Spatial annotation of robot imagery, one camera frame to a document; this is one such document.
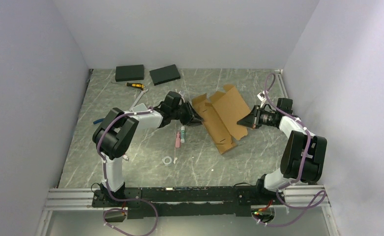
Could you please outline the brown cardboard box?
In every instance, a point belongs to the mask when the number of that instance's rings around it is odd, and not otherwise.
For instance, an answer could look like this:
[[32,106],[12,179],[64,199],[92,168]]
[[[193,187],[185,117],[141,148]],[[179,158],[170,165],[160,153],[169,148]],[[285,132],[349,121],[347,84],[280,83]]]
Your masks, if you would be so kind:
[[243,97],[232,84],[213,95],[199,95],[192,99],[192,106],[203,119],[203,125],[220,154],[237,146],[236,141],[248,135],[248,128],[237,122],[250,113]]

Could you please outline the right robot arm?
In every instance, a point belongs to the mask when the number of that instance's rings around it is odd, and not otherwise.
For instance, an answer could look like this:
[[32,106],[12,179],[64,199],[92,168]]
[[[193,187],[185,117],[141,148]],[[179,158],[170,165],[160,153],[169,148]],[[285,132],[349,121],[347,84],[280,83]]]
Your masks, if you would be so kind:
[[292,105],[293,101],[288,98],[279,98],[274,109],[269,104],[255,105],[237,122],[253,129],[276,127],[288,139],[279,168],[256,182],[254,197],[260,204],[268,203],[276,190],[293,184],[315,183],[322,176],[327,140],[302,125],[299,118],[293,116]]

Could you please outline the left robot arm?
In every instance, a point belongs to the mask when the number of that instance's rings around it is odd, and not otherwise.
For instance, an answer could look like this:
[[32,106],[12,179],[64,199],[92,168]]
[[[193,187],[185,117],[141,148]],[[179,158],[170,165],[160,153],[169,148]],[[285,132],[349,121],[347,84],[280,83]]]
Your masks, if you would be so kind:
[[111,206],[117,207],[124,201],[122,161],[136,131],[163,128],[173,120],[184,126],[203,122],[189,101],[184,100],[180,93],[170,91],[155,107],[139,104],[129,111],[112,108],[97,127],[92,141],[102,161],[101,187],[107,190],[105,200]]

